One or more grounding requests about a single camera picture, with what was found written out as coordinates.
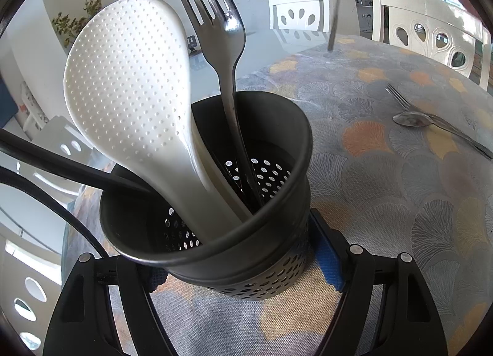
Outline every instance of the round table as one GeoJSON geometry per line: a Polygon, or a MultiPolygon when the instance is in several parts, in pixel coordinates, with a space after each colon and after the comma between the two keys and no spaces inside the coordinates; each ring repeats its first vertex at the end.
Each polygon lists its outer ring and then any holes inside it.
{"type": "MultiPolygon", "coordinates": [[[[438,128],[396,125],[392,117],[402,109],[385,85],[391,82],[412,103],[491,149],[493,98],[406,49],[337,37],[328,53],[323,39],[293,46],[281,36],[266,30],[247,37],[238,89],[280,94],[305,112],[314,138],[312,207],[350,243],[373,254],[414,256],[455,355],[493,299],[492,165],[438,128]]],[[[194,100],[219,93],[200,55],[191,68],[194,100]]],[[[110,249],[99,227],[99,197],[100,191],[86,188],[74,213],[110,249]]],[[[88,249],[77,233],[68,233],[65,274],[88,249]]],[[[358,354],[371,343],[380,293],[375,287],[358,354]]],[[[265,301],[237,300],[171,276],[152,294],[179,354],[218,356],[312,355],[339,297],[313,256],[294,286],[265,301]]],[[[123,349],[135,354],[117,291],[112,304],[123,349]]]]}

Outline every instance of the textured dotted surface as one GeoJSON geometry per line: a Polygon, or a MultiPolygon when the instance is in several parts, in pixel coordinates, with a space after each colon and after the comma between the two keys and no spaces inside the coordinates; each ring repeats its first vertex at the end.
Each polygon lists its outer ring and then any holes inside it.
{"type": "Polygon", "coordinates": [[[120,0],[86,25],[70,51],[64,89],[72,119],[119,164],[152,163],[188,140],[183,32],[163,1],[120,0]]]}

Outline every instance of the fork handle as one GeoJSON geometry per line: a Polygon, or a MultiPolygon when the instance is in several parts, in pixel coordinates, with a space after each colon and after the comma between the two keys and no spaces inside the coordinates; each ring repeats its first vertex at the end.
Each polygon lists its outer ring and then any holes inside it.
{"type": "Polygon", "coordinates": [[[238,121],[238,114],[236,112],[236,80],[235,71],[233,69],[231,74],[219,75],[219,88],[221,91],[221,100],[226,114],[226,121],[228,123],[231,136],[233,138],[233,144],[235,145],[236,155],[238,157],[239,167],[238,174],[243,182],[242,189],[245,194],[246,201],[251,212],[256,212],[263,206],[263,200],[260,196],[258,189],[257,179],[253,174],[250,159],[248,158],[247,148],[243,141],[242,132],[240,129],[240,122],[238,121]]]}
{"type": "Polygon", "coordinates": [[[493,159],[493,152],[489,150],[487,147],[484,145],[480,144],[479,142],[476,142],[474,139],[472,139],[469,135],[465,134],[458,128],[455,128],[453,125],[448,123],[447,121],[443,120],[443,118],[440,118],[435,115],[429,115],[431,120],[433,121],[433,124],[435,124],[437,127],[450,132],[451,134],[455,134],[462,139],[466,140],[469,142],[470,145],[475,147],[480,153],[482,153],[485,157],[489,158],[490,160],[493,159]]]}

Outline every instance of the spoon handle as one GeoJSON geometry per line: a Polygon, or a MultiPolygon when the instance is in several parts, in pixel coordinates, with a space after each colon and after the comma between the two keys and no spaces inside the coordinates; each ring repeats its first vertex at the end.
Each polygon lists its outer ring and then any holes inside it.
{"type": "Polygon", "coordinates": [[[450,125],[447,121],[443,120],[442,118],[435,116],[435,115],[428,115],[431,120],[433,121],[433,124],[435,124],[437,127],[450,132],[451,134],[455,134],[467,142],[469,142],[470,145],[474,146],[480,153],[482,153],[485,157],[489,158],[490,160],[493,159],[493,152],[491,152],[487,147],[484,145],[480,144],[479,142],[476,142],[474,139],[472,139],[469,135],[465,134],[458,128],[455,128],[453,125],[450,125]]]}

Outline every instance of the blue gripper pad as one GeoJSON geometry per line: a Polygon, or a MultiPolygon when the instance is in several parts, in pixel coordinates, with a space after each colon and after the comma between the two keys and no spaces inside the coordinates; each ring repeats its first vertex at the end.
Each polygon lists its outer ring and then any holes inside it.
{"type": "Polygon", "coordinates": [[[311,213],[309,214],[308,229],[310,245],[315,253],[316,260],[319,262],[325,281],[333,285],[336,291],[342,292],[344,280],[341,273],[341,262],[329,240],[320,231],[311,213]]]}

